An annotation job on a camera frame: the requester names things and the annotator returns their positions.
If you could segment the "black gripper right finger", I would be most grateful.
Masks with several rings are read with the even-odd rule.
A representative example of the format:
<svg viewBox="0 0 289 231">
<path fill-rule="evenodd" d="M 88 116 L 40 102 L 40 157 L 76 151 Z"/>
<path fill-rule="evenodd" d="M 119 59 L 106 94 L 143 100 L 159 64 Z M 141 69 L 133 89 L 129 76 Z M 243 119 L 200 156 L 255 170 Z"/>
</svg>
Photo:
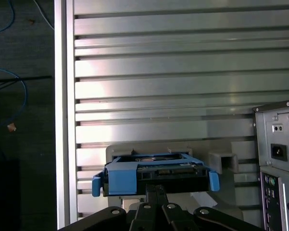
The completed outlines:
<svg viewBox="0 0 289 231">
<path fill-rule="evenodd" d="M 162 185 L 156 186 L 157 204 L 165 231 L 261 231 L 262 228 L 247 223 L 209 207 L 199 207 L 191 214 L 179 205 L 168 201 Z"/>
</svg>

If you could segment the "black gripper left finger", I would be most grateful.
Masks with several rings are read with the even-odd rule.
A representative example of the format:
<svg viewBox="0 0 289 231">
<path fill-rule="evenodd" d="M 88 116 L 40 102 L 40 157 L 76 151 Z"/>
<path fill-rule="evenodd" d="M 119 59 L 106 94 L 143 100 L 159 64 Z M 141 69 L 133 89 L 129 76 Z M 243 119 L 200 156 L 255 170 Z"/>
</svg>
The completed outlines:
<svg viewBox="0 0 289 231">
<path fill-rule="evenodd" d="M 61 231 L 153 231 L 157 212 L 157 191 L 154 185 L 146 186 L 146 202 L 136 210 L 126 212 L 117 206 L 107 207 L 85 217 Z"/>
</svg>

